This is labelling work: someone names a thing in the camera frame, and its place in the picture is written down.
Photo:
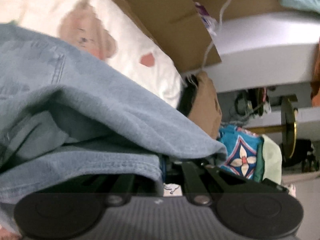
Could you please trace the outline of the teal patterned cloth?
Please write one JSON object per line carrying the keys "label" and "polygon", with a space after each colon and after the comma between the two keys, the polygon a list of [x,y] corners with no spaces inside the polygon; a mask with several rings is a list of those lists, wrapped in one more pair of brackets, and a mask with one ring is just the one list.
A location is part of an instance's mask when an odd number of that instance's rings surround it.
{"label": "teal patterned cloth", "polygon": [[220,128],[219,135],[218,141],[227,149],[221,169],[246,179],[253,179],[257,168],[263,171],[261,136],[234,125]]}

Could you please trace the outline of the black gold round stand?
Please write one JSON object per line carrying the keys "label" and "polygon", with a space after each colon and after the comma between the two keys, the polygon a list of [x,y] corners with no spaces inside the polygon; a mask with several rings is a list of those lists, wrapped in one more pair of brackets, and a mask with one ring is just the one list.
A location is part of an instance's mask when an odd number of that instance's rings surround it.
{"label": "black gold round stand", "polygon": [[246,128],[255,134],[279,133],[282,135],[283,156],[291,159],[297,140],[297,120],[295,110],[288,96],[281,100],[281,124],[272,126],[258,126]]}

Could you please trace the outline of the light blue denim pants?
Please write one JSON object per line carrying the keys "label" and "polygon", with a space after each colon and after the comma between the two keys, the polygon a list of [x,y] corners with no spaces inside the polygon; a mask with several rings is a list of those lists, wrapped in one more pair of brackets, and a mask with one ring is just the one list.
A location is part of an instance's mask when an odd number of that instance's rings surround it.
{"label": "light blue denim pants", "polygon": [[226,160],[225,146],[89,53],[1,25],[1,202],[88,174],[161,183],[160,156]]}

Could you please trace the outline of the white shelf board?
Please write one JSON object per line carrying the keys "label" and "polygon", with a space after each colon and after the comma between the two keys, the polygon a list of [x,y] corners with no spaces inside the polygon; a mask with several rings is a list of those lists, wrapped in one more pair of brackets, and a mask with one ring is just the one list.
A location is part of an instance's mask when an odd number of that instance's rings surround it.
{"label": "white shelf board", "polygon": [[236,92],[275,87],[270,96],[297,96],[297,108],[312,106],[310,81],[319,42],[319,14],[274,12],[223,23],[215,38],[220,63],[205,67],[213,80],[223,121],[238,117]]}

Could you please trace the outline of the brown cardboard sheet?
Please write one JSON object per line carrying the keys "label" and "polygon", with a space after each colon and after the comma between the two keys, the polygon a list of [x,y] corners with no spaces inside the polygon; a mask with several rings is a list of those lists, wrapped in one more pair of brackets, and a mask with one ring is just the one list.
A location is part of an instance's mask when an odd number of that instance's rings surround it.
{"label": "brown cardboard sheet", "polygon": [[[218,19],[227,0],[196,1]],[[170,56],[179,72],[200,68],[211,37],[193,0],[116,0],[116,4]],[[278,0],[232,0],[223,20],[281,11],[292,10]]]}

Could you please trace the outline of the light green cloth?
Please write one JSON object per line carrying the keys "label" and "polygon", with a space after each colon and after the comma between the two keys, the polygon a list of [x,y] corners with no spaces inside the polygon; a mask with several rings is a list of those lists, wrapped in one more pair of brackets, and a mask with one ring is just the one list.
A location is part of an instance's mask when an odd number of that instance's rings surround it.
{"label": "light green cloth", "polygon": [[280,147],[267,135],[263,134],[262,155],[264,160],[263,179],[269,179],[281,184],[282,178],[282,153]]}

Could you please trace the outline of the black garment under brown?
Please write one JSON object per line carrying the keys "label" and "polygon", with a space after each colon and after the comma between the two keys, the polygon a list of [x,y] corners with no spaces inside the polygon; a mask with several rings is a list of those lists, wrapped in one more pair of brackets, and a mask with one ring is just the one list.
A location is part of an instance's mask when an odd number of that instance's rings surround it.
{"label": "black garment under brown", "polygon": [[188,116],[195,96],[197,94],[199,82],[195,75],[190,75],[185,78],[185,84],[181,93],[180,101],[177,106],[177,110],[182,113],[184,116]]}

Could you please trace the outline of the detergent refill pouch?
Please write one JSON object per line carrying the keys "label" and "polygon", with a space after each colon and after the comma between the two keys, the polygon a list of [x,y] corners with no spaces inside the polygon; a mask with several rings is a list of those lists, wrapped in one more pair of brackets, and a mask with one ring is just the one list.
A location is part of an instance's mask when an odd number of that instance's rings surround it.
{"label": "detergent refill pouch", "polygon": [[210,35],[216,35],[217,20],[210,16],[206,8],[199,2],[195,2],[196,10]]}

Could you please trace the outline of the cream bear print duvet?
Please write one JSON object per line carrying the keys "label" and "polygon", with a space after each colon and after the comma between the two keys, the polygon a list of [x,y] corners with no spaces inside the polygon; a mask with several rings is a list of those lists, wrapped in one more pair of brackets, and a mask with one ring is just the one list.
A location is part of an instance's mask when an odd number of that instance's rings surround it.
{"label": "cream bear print duvet", "polygon": [[1,0],[1,22],[60,38],[103,60],[177,107],[182,79],[172,59],[121,7],[123,0]]}

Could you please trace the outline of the brown folded garment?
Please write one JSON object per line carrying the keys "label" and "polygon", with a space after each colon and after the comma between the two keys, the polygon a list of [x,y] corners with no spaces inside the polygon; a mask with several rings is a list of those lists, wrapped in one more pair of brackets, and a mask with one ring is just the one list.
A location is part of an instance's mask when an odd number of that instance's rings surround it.
{"label": "brown folded garment", "polygon": [[211,138],[217,139],[222,121],[222,111],[213,81],[205,71],[196,75],[198,89],[188,119]]}

